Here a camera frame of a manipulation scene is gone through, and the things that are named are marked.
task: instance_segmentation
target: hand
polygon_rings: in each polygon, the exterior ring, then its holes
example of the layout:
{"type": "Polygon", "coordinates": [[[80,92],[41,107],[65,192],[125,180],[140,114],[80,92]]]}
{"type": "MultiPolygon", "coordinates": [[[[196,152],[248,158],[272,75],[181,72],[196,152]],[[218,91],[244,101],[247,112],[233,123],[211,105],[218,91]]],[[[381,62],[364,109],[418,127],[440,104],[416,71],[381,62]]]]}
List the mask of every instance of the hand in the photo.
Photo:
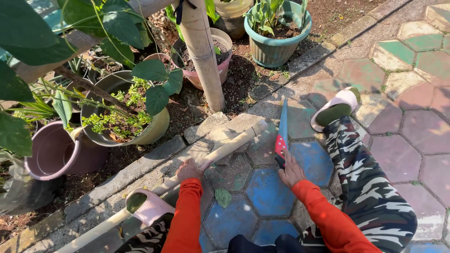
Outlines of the hand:
{"type": "Polygon", "coordinates": [[[211,166],[212,162],[213,160],[207,160],[200,168],[198,168],[195,165],[195,159],[189,158],[188,160],[180,164],[180,168],[176,170],[175,175],[178,177],[178,180],[180,182],[188,178],[200,179],[203,176],[205,170],[208,169],[209,166],[211,166]]]}
{"type": "Polygon", "coordinates": [[[281,150],[284,154],[285,165],[284,169],[278,170],[278,175],[281,181],[292,189],[292,187],[300,180],[306,179],[305,171],[300,168],[295,157],[287,149],[281,150]]]}

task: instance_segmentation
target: pink slipper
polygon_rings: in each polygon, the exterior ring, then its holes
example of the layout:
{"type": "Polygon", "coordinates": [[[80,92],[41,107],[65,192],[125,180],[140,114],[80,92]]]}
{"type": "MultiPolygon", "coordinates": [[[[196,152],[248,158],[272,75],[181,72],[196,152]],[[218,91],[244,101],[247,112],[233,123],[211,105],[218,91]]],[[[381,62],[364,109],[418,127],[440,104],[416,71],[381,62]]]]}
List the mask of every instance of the pink slipper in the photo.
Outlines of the pink slipper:
{"type": "Polygon", "coordinates": [[[136,189],[128,195],[125,203],[133,193],[142,193],[147,195],[147,200],[144,204],[135,213],[133,213],[133,216],[140,219],[145,225],[152,225],[155,220],[168,212],[175,214],[175,208],[167,204],[158,195],[146,189],[136,189]]]}
{"type": "Polygon", "coordinates": [[[323,126],[319,126],[317,122],[315,121],[315,118],[317,115],[322,112],[325,109],[328,109],[332,107],[333,105],[337,104],[347,104],[351,107],[351,111],[353,112],[356,107],[358,106],[358,101],[356,100],[356,96],[353,92],[350,91],[352,87],[347,87],[341,91],[339,91],[328,103],[326,103],[318,112],[314,114],[314,116],[311,119],[311,126],[314,128],[314,130],[318,132],[323,132],[324,128],[323,126]]]}

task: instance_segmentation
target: orange long-sleeve shirt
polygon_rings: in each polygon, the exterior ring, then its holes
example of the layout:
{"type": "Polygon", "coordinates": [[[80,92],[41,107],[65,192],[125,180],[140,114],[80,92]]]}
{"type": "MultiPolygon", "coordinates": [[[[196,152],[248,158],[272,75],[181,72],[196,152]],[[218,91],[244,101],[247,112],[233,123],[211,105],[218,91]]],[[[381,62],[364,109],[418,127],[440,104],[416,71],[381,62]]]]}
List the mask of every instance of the orange long-sleeve shirt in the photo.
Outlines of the orange long-sleeve shirt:
{"type": "MultiPolygon", "coordinates": [[[[308,180],[300,180],[294,185],[292,192],[308,209],[331,252],[381,252],[367,240],[350,217],[327,201],[318,186],[308,180]]],[[[202,252],[198,240],[202,193],[199,179],[189,178],[181,182],[180,197],[176,202],[175,215],[162,253],[202,252]]]]}

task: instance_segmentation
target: hand saw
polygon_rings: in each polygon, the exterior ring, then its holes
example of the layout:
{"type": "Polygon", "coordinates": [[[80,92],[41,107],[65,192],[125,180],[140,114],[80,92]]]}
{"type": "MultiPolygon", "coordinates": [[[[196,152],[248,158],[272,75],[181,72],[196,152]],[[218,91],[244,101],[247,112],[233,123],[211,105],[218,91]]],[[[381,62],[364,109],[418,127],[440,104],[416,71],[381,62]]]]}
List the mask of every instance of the hand saw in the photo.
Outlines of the hand saw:
{"type": "Polygon", "coordinates": [[[275,141],[275,160],[281,169],[284,169],[284,154],[281,149],[288,149],[288,99],[284,98],[283,108],[281,109],[280,125],[278,135],[275,141]]]}

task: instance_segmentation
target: foot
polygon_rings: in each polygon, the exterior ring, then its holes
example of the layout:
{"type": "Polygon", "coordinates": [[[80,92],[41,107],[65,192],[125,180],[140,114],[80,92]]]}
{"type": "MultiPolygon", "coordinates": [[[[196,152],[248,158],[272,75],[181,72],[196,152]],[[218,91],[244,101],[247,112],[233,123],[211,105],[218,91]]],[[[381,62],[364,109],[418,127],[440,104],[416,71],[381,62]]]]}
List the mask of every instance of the foot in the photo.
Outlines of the foot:
{"type": "MultiPolygon", "coordinates": [[[[352,87],[350,91],[355,94],[356,100],[358,103],[361,101],[361,94],[358,91],[358,88],[352,87]]],[[[317,124],[321,127],[326,127],[331,122],[340,119],[343,116],[350,116],[351,107],[347,104],[337,104],[324,111],[320,112],[315,118],[317,124]]]]}

